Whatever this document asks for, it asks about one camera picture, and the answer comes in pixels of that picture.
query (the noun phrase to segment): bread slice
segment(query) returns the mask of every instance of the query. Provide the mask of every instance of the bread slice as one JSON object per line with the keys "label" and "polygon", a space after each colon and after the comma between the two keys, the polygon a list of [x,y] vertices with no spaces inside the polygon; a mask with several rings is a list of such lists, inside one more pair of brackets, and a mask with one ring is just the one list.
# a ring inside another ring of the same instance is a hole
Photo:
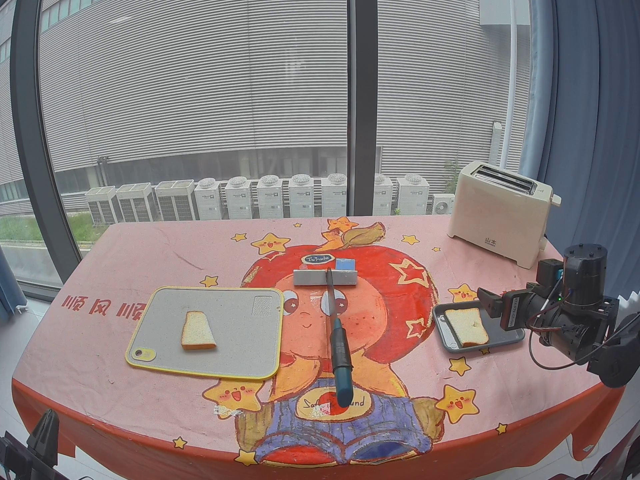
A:
{"label": "bread slice", "polygon": [[489,343],[489,334],[482,325],[480,309],[447,309],[444,315],[463,348]]}
{"label": "bread slice", "polygon": [[187,311],[180,342],[185,350],[203,350],[216,346],[207,316],[202,311]]}

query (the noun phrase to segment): knife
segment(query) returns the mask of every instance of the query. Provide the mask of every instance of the knife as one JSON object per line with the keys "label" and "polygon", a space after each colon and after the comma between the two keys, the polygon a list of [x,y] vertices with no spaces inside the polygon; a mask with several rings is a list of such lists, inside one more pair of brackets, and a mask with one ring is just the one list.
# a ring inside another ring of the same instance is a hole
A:
{"label": "knife", "polygon": [[331,364],[335,378],[335,393],[340,407],[348,407],[353,401],[353,380],[351,379],[351,353],[347,341],[347,331],[342,327],[335,308],[335,292],[331,268],[326,270],[327,297],[329,302],[329,342],[331,343]]}

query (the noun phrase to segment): black window mullion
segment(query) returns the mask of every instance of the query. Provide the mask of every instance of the black window mullion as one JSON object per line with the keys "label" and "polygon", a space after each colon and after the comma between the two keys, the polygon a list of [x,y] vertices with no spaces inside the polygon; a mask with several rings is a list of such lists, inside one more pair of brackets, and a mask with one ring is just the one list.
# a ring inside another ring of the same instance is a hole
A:
{"label": "black window mullion", "polygon": [[378,128],[378,0],[347,0],[347,13],[347,215],[371,215]]}
{"label": "black window mullion", "polygon": [[38,36],[42,0],[16,0],[10,57],[15,140],[31,206],[62,282],[82,256],[69,228],[56,187],[44,134],[38,76]]}

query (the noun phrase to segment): cartoon eye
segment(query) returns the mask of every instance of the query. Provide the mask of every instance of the cartoon eye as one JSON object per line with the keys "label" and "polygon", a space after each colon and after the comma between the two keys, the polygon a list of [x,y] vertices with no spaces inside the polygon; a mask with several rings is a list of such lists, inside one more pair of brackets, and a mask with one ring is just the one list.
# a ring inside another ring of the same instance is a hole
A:
{"label": "cartoon eye", "polygon": [[298,301],[298,294],[291,290],[284,290],[284,314],[290,315],[295,313],[296,309],[300,305]]}
{"label": "cartoon eye", "polygon": [[[334,289],[335,293],[335,311],[338,315],[341,315],[349,306],[349,301],[347,297],[340,290]],[[322,295],[322,300],[320,300],[320,309],[322,309],[322,313],[329,316],[329,293],[324,292]]]}

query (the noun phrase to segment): toaster slot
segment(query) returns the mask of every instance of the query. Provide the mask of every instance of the toaster slot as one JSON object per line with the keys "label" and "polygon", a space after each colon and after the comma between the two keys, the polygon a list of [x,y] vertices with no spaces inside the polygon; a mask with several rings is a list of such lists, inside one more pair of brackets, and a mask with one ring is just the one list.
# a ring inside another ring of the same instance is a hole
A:
{"label": "toaster slot", "polygon": [[532,180],[522,178],[515,174],[501,171],[489,165],[480,166],[473,176],[479,180],[486,181],[499,187],[513,190],[521,194],[532,195],[536,191],[536,184]]}

